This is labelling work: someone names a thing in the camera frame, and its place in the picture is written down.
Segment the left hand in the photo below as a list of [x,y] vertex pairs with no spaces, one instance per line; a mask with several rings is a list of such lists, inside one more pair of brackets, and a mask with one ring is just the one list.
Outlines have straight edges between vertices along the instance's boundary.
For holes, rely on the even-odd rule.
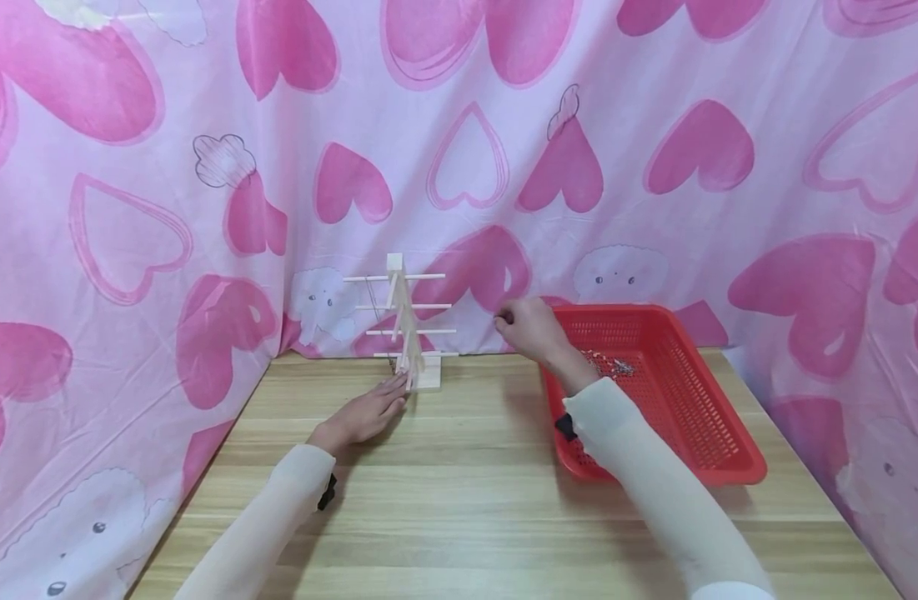
[[369,392],[352,398],[336,414],[320,423],[307,441],[332,456],[350,443],[374,438],[404,411],[406,373],[385,379]]

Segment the wrist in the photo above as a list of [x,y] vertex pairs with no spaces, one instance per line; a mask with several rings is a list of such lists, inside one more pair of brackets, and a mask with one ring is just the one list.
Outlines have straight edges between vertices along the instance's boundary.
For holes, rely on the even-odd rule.
[[321,448],[332,456],[338,456],[340,451],[349,445],[344,435],[327,421],[315,425],[306,443],[309,446]]

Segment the right hand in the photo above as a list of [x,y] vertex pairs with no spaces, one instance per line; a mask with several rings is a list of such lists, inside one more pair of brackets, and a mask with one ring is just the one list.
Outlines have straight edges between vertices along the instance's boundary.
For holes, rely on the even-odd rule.
[[505,303],[493,318],[495,329],[525,358],[548,366],[555,356],[572,348],[552,308],[540,297]]

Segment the black watch strap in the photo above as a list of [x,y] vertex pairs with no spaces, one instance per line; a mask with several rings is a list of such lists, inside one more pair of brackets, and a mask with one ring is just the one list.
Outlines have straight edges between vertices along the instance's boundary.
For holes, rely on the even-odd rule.
[[319,511],[324,511],[325,507],[329,505],[329,502],[331,502],[333,498],[336,498],[336,484],[338,482],[339,480],[336,479],[334,474],[329,475],[329,486],[325,488],[325,493],[322,494],[321,499],[319,499]]

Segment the red plastic basket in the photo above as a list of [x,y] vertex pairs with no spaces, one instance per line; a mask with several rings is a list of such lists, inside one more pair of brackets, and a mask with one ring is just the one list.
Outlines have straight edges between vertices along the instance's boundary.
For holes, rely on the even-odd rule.
[[[611,377],[706,486],[755,485],[765,479],[762,453],[672,312],[642,304],[553,310],[569,341],[600,371],[611,372],[615,359],[631,367],[631,373]],[[564,391],[551,372],[543,368],[542,374],[554,423],[565,415]],[[559,460],[577,478],[612,479],[585,454],[578,438],[568,442],[558,430],[553,435]]]

